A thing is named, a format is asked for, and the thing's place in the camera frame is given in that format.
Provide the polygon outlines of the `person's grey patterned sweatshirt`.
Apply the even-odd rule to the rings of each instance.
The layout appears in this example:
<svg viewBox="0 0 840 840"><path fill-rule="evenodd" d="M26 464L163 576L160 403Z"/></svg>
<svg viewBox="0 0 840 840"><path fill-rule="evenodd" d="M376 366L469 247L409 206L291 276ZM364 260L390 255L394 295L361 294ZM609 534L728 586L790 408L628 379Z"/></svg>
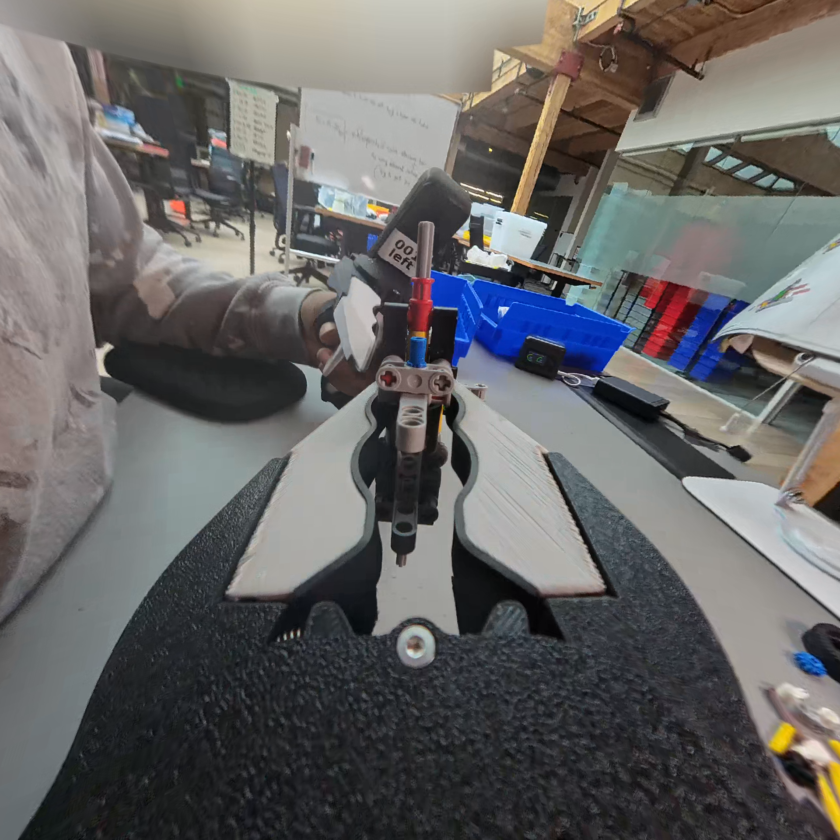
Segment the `person's grey patterned sweatshirt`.
<svg viewBox="0 0 840 840"><path fill-rule="evenodd" d="M144 226L93 128L68 47L1 35L1 614L65 553L112 483L116 405L97 295L131 280Z"/></svg>

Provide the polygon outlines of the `small whiteboard on stand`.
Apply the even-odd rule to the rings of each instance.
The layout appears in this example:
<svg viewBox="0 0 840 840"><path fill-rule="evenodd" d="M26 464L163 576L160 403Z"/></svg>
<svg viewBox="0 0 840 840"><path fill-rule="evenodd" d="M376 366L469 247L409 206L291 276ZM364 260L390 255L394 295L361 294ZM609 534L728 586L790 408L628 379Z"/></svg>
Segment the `small whiteboard on stand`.
<svg viewBox="0 0 840 840"><path fill-rule="evenodd" d="M226 78L228 90L227 148L245 164L248 199L248 267L256 273L257 167L276 162L278 96L270 89Z"/></svg>

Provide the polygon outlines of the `blue office chair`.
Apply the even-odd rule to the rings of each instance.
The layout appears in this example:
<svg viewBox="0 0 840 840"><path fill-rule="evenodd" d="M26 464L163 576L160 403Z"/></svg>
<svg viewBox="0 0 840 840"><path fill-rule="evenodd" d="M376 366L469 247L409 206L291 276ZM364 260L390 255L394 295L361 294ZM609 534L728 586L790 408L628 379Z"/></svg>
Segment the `blue office chair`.
<svg viewBox="0 0 840 840"><path fill-rule="evenodd" d="M333 234L327 233L321 222L321 215L313 208L293 204L290 217L288 211L289 171L287 163L275 163L271 167L275 190L273 224L275 241L269 251L279 263L287 266L287 256L302 262L288 269L288 276L301 286L310 280L326 284L330 270L340 261L340 243Z"/></svg>

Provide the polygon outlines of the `person's left forearm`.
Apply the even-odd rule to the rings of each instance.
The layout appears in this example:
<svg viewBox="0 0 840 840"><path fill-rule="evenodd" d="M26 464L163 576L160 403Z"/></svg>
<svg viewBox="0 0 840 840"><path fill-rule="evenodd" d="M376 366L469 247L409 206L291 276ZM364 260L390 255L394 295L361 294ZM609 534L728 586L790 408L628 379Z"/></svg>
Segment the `person's left forearm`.
<svg viewBox="0 0 840 840"><path fill-rule="evenodd" d="M163 249L121 299L107 341L308 364L300 309L313 291L274 274L237 279Z"/></svg>

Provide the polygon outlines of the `grey desk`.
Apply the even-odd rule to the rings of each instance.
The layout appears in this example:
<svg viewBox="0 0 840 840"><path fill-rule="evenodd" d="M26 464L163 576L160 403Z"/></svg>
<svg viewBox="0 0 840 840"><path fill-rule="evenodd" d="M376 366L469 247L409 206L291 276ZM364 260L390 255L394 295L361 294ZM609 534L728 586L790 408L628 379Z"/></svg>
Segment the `grey desk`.
<svg viewBox="0 0 840 840"><path fill-rule="evenodd" d="M463 374L487 403L568 459L667 559L706 614L763 737L765 686L806 688L838 711L838 685L793 664L802 633L833 616L677 478L567 386L481 348ZM319 377L304 399L245 425L186 416L137 393L117 409L112 488L67 555L2 625L1 837L18 838L52 785L114 645L174 557L272 458L333 414Z"/></svg>

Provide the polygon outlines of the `blue plastic bin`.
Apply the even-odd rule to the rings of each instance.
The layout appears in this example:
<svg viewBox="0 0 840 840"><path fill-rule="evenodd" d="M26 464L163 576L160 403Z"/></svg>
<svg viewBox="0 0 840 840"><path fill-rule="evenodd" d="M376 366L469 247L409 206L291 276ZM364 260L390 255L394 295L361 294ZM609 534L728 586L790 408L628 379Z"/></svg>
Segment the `blue plastic bin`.
<svg viewBox="0 0 840 840"><path fill-rule="evenodd" d="M535 335L563 343L565 365L603 373L633 331L624 322L589 308L574 313L546 311L516 303L509 308L499 308L497 320L482 313L476 340L496 356L513 360L525 338Z"/></svg>
<svg viewBox="0 0 840 840"><path fill-rule="evenodd" d="M471 285L481 303L483 315L491 320L497 320L499 308L509 308L516 303L551 312L580 313L586 310L580 303L569 303L562 298L507 287L489 280L477 279Z"/></svg>
<svg viewBox="0 0 840 840"><path fill-rule="evenodd" d="M458 310L455 352L451 360L453 366L457 367L467 356L480 325L483 305L474 289L477 277L470 274L453 276L437 270L432 270L431 277L434 281L434 306Z"/></svg>

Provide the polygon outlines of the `white storage container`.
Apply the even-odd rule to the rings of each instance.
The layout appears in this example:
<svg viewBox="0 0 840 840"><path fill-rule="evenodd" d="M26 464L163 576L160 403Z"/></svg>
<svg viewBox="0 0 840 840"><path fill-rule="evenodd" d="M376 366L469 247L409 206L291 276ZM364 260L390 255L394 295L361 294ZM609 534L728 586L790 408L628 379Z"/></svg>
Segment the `white storage container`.
<svg viewBox="0 0 840 840"><path fill-rule="evenodd" d="M547 228L547 223L510 212L500 212L490 234L490 249L521 259L530 259Z"/></svg>

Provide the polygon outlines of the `black office chair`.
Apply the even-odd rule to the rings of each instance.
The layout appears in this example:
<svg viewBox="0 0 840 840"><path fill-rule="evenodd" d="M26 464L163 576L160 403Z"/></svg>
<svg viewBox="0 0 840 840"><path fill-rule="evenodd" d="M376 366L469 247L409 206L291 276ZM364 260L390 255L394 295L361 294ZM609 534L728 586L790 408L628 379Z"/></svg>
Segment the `black office chair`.
<svg viewBox="0 0 840 840"><path fill-rule="evenodd" d="M139 166L139 186L146 207L145 223L161 235L177 235L188 248L193 243L200 244L202 238L193 224L191 204L175 189L168 151L152 143L142 143L134 151L134 156ZM183 205L183 224L171 219L167 213L166 208L172 201Z"/></svg>
<svg viewBox="0 0 840 840"><path fill-rule="evenodd" d="M209 152L209 167L206 171L206 188L197 188L196 197L206 209L204 217L197 221L212 236L218 237L225 227L245 241L245 234L231 222L231 217L241 216L245 210L243 167L224 147L212 145Z"/></svg>

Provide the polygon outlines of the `person's left hand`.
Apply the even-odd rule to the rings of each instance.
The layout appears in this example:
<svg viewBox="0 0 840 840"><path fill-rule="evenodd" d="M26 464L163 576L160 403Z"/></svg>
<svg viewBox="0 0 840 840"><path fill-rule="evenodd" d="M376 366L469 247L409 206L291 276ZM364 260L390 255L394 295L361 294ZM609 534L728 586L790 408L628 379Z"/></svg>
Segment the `person's left hand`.
<svg viewBox="0 0 840 840"><path fill-rule="evenodd" d="M332 306L335 298L332 291L316 290L308 294L301 304L301 335L307 349L308 364L320 372L330 364L340 345L337 326L333 322L319 322L322 310ZM349 397L357 396L372 382L371 375L358 372L346 360L337 363L325 378L337 392Z"/></svg>

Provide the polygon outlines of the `black power adapter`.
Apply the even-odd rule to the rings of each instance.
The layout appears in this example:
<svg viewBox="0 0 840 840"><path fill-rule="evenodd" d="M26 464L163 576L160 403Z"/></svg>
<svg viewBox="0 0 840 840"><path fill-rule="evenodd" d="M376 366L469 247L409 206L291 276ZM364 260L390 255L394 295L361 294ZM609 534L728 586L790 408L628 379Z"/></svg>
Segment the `black power adapter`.
<svg viewBox="0 0 840 840"><path fill-rule="evenodd" d="M657 422L669 408L669 400L663 396L613 375L599 377L591 393L594 397L649 423Z"/></svg>

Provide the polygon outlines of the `wooden pillar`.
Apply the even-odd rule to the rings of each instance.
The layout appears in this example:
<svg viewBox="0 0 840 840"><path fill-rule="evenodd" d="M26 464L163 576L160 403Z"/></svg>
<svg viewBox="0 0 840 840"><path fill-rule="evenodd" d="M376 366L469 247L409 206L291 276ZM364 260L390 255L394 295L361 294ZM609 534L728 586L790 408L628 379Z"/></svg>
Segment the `wooden pillar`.
<svg viewBox="0 0 840 840"><path fill-rule="evenodd" d="M579 77L582 62L583 56L581 53L576 50L564 50L553 68L537 127L534 130L528 156L522 169L518 189L511 204L513 214L524 216L528 212L532 193L539 178L566 94L571 83Z"/></svg>

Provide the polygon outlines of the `black toy tire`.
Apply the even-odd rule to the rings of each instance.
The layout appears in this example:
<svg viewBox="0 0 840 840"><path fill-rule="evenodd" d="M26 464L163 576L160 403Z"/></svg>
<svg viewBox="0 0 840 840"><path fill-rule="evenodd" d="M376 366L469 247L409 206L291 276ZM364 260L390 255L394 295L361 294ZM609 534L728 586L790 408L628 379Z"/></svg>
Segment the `black toy tire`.
<svg viewBox="0 0 840 840"><path fill-rule="evenodd" d="M816 624L805 631L801 640L806 653L818 659L826 674L839 683L839 626Z"/></svg>

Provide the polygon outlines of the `stack of red blue bins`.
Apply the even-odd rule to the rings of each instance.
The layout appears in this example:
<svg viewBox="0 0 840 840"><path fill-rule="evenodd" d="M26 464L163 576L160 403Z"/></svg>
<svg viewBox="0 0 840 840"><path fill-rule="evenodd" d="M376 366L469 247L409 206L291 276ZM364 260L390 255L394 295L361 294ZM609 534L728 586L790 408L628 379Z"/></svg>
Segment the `stack of red blue bins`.
<svg viewBox="0 0 840 840"><path fill-rule="evenodd" d="M717 333L746 301L666 280L647 280L642 292L649 316L633 351L669 364L695 382L730 379L742 354L721 349Z"/></svg>

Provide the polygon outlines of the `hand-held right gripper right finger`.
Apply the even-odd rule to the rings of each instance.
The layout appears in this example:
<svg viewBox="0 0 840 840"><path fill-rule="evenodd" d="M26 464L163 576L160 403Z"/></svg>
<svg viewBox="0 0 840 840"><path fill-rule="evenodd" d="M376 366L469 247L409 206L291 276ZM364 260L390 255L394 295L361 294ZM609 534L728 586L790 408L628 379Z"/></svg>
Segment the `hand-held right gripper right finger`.
<svg viewBox="0 0 840 840"><path fill-rule="evenodd" d="M464 548L539 598L604 595L548 451L464 385L449 408L450 461L462 485L455 534Z"/></svg>

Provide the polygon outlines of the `black device with green display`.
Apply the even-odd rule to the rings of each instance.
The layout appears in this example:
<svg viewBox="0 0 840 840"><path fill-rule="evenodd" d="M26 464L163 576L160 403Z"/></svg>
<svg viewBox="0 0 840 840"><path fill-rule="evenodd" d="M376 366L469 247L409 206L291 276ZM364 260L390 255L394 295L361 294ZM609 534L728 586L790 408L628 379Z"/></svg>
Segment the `black device with green display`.
<svg viewBox="0 0 840 840"><path fill-rule="evenodd" d="M559 376L565 354L563 343L529 335L522 342L514 366L519 371L553 382Z"/></svg>

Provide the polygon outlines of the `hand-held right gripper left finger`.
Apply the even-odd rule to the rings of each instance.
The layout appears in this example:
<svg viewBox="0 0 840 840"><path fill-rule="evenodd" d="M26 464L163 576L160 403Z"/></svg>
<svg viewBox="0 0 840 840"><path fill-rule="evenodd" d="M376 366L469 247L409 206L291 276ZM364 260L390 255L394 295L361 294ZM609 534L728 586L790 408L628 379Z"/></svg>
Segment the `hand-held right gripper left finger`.
<svg viewBox="0 0 840 840"><path fill-rule="evenodd" d="M290 451L231 582L229 601L292 601L357 553L373 533L361 448L376 421L366 388Z"/></svg>

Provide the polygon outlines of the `background table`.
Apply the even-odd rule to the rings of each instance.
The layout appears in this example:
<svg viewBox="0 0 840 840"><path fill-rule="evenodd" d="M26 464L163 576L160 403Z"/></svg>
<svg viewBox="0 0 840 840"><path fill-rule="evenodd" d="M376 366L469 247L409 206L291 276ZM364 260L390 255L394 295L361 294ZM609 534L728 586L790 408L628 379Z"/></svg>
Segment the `background table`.
<svg viewBox="0 0 840 840"><path fill-rule="evenodd" d="M322 205L316 205L316 206L313 206L313 207L307 207L307 206L299 205L298 208L300 210L306 209L307 211L309 211L313 214L322 215L322 216L325 216L325 217L331 217L331 218L339 220L340 222L365 226L365 227L373 229L377 232L381 232L382 230L384 230L384 228L386 227L386 222L388 220L390 220L390 218L391 218L390 214L387 214L385 216L385 221L382 221L377 217L376 218L356 217L356 216L353 216L353 215L350 215L350 214L341 213L339 211L334 211L332 209L328 209L327 207L322 206ZM589 278L584 278L584 277L581 277L581 276L577 276L572 272L569 272L569 271L563 270L562 268L559 268L558 266L552 266L550 264L543 263L543 262L538 261L538 260L520 258L520 257L516 257L516 256L513 256L513 255L504 255L504 256L506 257L506 260L507 260L507 263L509 264L510 270L512 270L513 265L516 265L516 266L520 266L520 267L522 267L522 268L524 268L524 269L530 271L531 273L533 273L537 276L540 276L540 277L541 276L550 276L550 277L553 277L556 280L563 279L570 286L584 286L584 287L595 288L595 289L603 287L603 283L599 280L594 280L594 279L589 279Z"/></svg>

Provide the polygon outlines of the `clear plastic bag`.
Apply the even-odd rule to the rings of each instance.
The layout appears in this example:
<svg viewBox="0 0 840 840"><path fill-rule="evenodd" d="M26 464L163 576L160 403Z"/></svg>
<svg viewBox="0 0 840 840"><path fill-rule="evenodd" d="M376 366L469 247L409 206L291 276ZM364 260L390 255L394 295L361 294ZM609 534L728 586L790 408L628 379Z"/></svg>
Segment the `clear plastic bag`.
<svg viewBox="0 0 840 840"><path fill-rule="evenodd" d="M798 490L783 490L774 508L783 540L808 563L838 581L838 523L806 503Z"/></svg>

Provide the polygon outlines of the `large whiteboard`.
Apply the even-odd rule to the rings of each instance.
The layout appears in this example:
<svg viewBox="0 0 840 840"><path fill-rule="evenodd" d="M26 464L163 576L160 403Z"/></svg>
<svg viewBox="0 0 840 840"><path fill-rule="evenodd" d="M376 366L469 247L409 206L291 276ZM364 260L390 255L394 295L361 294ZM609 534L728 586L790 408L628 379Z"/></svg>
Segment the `large whiteboard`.
<svg viewBox="0 0 840 840"><path fill-rule="evenodd" d="M460 102L429 94L300 91L296 177L400 204L444 169Z"/></svg>

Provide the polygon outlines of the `toy brick gearbox assembly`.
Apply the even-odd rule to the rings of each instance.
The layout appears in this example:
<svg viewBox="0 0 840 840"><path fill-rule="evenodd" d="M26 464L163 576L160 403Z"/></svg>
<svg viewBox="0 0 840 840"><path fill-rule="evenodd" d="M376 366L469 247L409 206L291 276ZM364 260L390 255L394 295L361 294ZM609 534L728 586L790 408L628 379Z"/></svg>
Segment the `toy brick gearbox assembly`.
<svg viewBox="0 0 840 840"><path fill-rule="evenodd" d="M385 357L376 374L373 402L381 435L377 441L374 507L390 525L398 568L415 550L417 531L437 516L429 473L441 468L440 430L455 390L457 308L437 307L432 278L434 224L422 221L407 303L384 305Z"/></svg>

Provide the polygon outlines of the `pile of mixed toy pieces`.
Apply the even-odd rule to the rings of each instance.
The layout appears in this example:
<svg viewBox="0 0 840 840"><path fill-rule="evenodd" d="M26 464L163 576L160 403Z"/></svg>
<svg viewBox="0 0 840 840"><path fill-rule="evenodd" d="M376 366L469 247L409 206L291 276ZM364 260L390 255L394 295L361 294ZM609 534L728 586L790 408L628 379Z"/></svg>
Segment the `pile of mixed toy pieces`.
<svg viewBox="0 0 840 840"><path fill-rule="evenodd" d="M779 722L767 749L784 775L805 792L805 802L839 837L839 716L831 707L812 703L799 686L782 683L764 690Z"/></svg>

